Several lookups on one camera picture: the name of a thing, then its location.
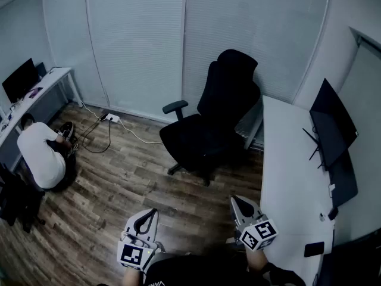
chair armrest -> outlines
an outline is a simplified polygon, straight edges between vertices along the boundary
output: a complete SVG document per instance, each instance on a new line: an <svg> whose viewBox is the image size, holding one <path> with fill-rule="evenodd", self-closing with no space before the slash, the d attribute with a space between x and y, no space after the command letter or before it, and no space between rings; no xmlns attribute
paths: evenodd
<svg viewBox="0 0 381 286"><path fill-rule="evenodd" d="M166 105L165 107L163 107L163 112L165 114L167 113L170 113L170 112L174 112L176 111L177 109L181 109L181 108L184 108L188 106L188 102L187 101L177 101L177 102L172 102L171 104L168 104Z"/></svg>
<svg viewBox="0 0 381 286"><path fill-rule="evenodd" d="M167 114L167 113L175 111L177 119L182 120L183 119L183 113L182 113L181 109L186 107L186 106L188 106L188 102L184 101L184 100L173 102L173 103L163 107L163 112L165 114Z"/></svg>

power cord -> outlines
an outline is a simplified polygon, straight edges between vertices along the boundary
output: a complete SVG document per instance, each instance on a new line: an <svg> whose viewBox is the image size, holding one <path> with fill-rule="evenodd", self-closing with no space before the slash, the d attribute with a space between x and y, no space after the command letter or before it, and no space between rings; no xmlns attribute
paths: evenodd
<svg viewBox="0 0 381 286"><path fill-rule="evenodd" d="M85 109L87 109L89 112L91 112L98 120L101 120L101 118L99 118L93 111L91 111L90 109L87 108L87 106L84 104L84 102L81 101L81 103L83 104L83 106L85 107ZM123 124L123 122L121 120L119 120L119 122L121 123L121 125L124 127L125 130L128 130L129 132L131 132L135 137L137 137L137 139L139 139L140 141L142 141L143 143L145 144L161 144L163 142L147 142L147 141L144 141L143 139L140 139L140 137L138 137L134 131L132 131L131 129L128 129L125 127L125 125Z"/></svg>
<svg viewBox="0 0 381 286"><path fill-rule="evenodd" d="M92 131L95 129L95 128L97 128L98 127L98 125L100 124L100 119L98 119L93 125L91 125L82 135L84 135L92 126L94 126L93 127L93 129L92 130L90 130L85 136L83 136L83 139L82 139L82 146L83 146L83 148L84 149L86 149L86 150L88 150L88 151L90 151L90 153L93 153L93 154L101 154L101 153L104 153L109 147L110 147L110 145L111 145L111 134L110 134L110 122L111 122L111 120L112 120L113 118L110 118L109 120L108 120L108 145L107 145L107 147L104 149L104 150L101 150L101 151L92 151L92 150L90 150L90 149L88 149L87 148L87 146L85 145L85 139L87 138L87 136L90 134L90 133L92 133Z"/></svg>
<svg viewBox="0 0 381 286"><path fill-rule="evenodd" d="M49 73L49 74L52 74L53 72L52 72L52 70L53 69L60 69L61 67L52 67L49 71L47 71L47 73Z"/></svg>

black shirt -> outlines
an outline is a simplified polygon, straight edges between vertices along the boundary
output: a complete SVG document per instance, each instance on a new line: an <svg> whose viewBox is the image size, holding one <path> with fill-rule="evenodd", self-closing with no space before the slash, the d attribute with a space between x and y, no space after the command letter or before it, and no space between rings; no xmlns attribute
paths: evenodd
<svg viewBox="0 0 381 286"><path fill-rule="evenodd" d="M277 268L271 263L261 273L255 274L247 272L242 266L236 266L233 259L222 262L205 256L180 256L152 264L144 286L269 286L286 282L289 285L305 285L294 272Z"/></svg>

monitor stand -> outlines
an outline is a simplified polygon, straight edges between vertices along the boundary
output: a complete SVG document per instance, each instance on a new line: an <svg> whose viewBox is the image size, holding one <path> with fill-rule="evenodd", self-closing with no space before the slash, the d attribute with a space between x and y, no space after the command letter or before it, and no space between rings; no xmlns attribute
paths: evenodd
<svg viewBox="0 0 381 286"><path fill-rule="evenodd" d="M311 155L311 157L308 159L308 161L311 161L312 157L314 156L314 154L320 150L320 142L318 140L316 140L307 130L305 130L304 128L302 128L304 130L304 132L316 143L316 149L315 151L313 152L313 154Z"/></svg>

robotic arm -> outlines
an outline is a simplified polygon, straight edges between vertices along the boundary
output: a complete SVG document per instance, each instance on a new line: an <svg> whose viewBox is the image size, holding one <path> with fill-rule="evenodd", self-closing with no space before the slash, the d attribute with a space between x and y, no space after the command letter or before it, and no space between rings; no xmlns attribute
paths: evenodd
<svg viewBox="0 0 381 286"><path fill-rule="evenodd" d="M118 242L117 261L124 267L144 271L158 245L154 243L158 222L157 209L141 211L130 217Z"/></svg>
<svg viewBox="0 0 381 286"><path fill-rule="evenodd" d="M246 197L233 195L230 210L236 224L235 242L242 243L250 250L262 250L270 245L279 234L274 222L268 219L258 205Z"/></svg>

